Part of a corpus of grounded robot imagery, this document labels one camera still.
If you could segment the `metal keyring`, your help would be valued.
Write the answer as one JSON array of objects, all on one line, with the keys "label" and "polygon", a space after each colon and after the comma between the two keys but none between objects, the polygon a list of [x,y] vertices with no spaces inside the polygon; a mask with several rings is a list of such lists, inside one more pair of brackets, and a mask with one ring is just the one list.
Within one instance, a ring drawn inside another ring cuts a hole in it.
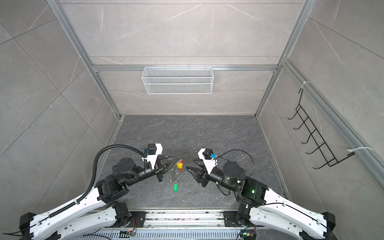
[{"label": "metal keyring", "polygon": [[180,176],[181,170],[177,167],[172,169],[172,173],[170,176],[170,182],[173,184],[178,184],[179,183],[179,176]]}]

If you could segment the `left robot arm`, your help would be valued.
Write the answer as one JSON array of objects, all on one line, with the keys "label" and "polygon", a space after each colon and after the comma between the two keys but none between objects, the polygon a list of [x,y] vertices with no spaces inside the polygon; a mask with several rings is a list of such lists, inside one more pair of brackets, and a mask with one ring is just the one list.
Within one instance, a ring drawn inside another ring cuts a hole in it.
[{"label": "left robot arm", "polygon": [[[112,173],[96,181],[99,158],[110,149],[133,151],[143,160],[137,166],[131,158],[123,158],[112,167]],[[130,223],[132,215],[118,200],[129,193],[129,187],[152,176],[163,180],[180,158],[164,156],[161,144],[148,144],[143,150],[113,144],[95,156],[91,182],[85,192],[61,206],[42,214],[26,213],[20,217],[19,230],[9,235],[21,240],[66,240],[92,229],[118,228]]]}]

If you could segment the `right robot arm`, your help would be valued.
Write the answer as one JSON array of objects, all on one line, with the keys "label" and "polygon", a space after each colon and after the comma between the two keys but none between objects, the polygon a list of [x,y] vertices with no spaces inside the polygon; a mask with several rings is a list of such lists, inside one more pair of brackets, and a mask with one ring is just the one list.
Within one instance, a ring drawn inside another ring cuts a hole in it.
[{"label": "right robot arm", "polygon": [[233,216],[235,224],[246,227],[266,227],[298,240],[335,240],[333,230],[336,217],[329,213],[316,213],[280,196],[265,184],[248,177],[237,162],[227,161],[217,166],[217,155],[212,149],[201,149],[195,159],[197,167],[187,170],[202,187],[209,182],[219,189],[234,193],[240,203]]}]

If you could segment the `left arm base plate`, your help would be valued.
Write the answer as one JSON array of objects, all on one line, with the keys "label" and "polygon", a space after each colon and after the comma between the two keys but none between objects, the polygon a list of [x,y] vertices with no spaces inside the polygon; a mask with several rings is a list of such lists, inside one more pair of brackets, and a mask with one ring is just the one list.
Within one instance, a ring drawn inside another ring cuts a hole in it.
[{"label": "left arm base plate", "polygon": [[127,225],[127,227],[132,229],[134,224],[135,224],[136,228],[143,228],[145,220],[146,220],[147,212],[145,212],[145,211],[133,211],[130,213],[131,213],[131,217],[130,217],[129,224]]}]

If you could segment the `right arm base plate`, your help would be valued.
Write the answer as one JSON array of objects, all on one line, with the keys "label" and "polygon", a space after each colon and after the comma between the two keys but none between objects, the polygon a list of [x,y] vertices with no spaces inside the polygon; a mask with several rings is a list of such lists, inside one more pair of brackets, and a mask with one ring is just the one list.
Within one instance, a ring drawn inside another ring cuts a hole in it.
[{"label": "right arm base plate", "polygon": [[223,211],[225,227],[241,227],[239,224],[237,211]]}]

